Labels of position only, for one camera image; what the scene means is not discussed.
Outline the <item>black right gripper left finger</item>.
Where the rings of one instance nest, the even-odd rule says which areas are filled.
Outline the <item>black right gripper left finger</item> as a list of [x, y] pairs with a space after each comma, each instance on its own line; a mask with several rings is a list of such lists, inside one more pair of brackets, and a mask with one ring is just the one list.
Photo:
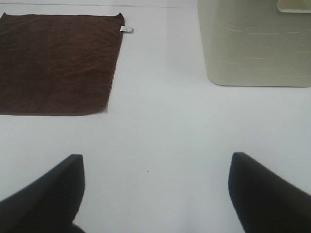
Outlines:
[[83, 157], [72, 154], [0, 202], [2, 233], [82, 233], [74, 224], [85, 191]]

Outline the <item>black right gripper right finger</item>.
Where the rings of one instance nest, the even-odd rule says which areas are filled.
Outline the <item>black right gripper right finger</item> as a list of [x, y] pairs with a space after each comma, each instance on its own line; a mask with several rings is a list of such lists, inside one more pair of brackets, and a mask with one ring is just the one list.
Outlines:
[[311, 196], [243, 152], [232, 155], [228, 191], [246, 233], [311, 231]]

